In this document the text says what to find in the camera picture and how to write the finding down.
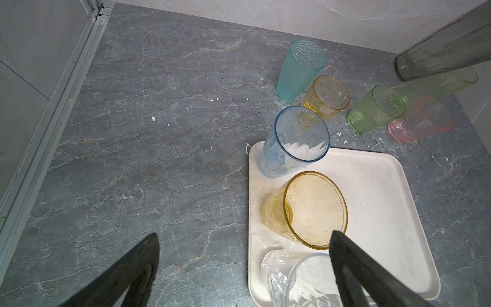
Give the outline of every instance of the white debris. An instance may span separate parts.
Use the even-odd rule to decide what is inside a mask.
[[[245,143],[245,154],[249,154],[249,152],[247,151],[247,147],[250,147],[252,148],[252,146],[249,144],[249,143]]]

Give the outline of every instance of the white tray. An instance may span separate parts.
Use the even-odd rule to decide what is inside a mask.
[[[269,179],[257,167],[263,144],[256,143],[249,153],[248,285],[258,306],[273,306],[260,274],[267,252],[275,249],[316,252],[267,229],[260,214],[262,203],[271,193],[305,170],[326,175],[341,190],[348,208],[346,235],[351,240],[425,300],[438,296],[440,278],[404,170],[396,158],[331,147],[321,160]]]

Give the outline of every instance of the teal textured cup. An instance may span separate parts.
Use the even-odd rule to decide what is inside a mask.
[[[311,84],[326,65],[326,55],[311,41],[293,42],[279,74],[276,94],[286,101],[294,101]]]

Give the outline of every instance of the yellow cup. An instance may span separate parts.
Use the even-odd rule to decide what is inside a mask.
[[[300,104],[314,111],[323,121],[328,121],[350,104],[346,86],[331,76],[318,76],[307,96]]]
[[[339,188],[326,176],[304,171],[266,200],[261,218],[267,228],[316,250],[327,250],[333,230],[346,232],[348,209]]]

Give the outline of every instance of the plastic cup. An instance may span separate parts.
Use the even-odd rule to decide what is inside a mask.
[[[452,128],[450,112],[438,101],[426,97],[412,105],[406,115],[389,123],[389,133],[400,142],[422,139]]]
[[[348,122],[359,133],[374,130],[401,118],[406,112],[402,97],[385,85],[376,85],[348,114]]]
[[[327,250],[333,230],[346,231],[348,209],[341,191],[326,176],[297,174],[263,203],[267,228],[312,249]]]
[[[406,106],[420,101],[424,97],[443,100],[477,82],[477,74],[472,67],[464,67],[453,71],[431,75],[394,86],[403,98]]]
[[[323,121],[328,121],[350,104],[350,93],[346,86],[331,76],[318,76],[305,99],[302,107],[314,111]]]
[[[264,143],[258,166],[263,175],[276,178],[323,158],[329,150],[329,131],[309,109],[283,109]]]
[[[294,101],[314,81],[326,61],[326,55],[315,43],[303,39],[294,41],[279,74],[278,97]]]
[[[261,263],[261,277],[275,307],[341,307],[330,256],[274,250]]]

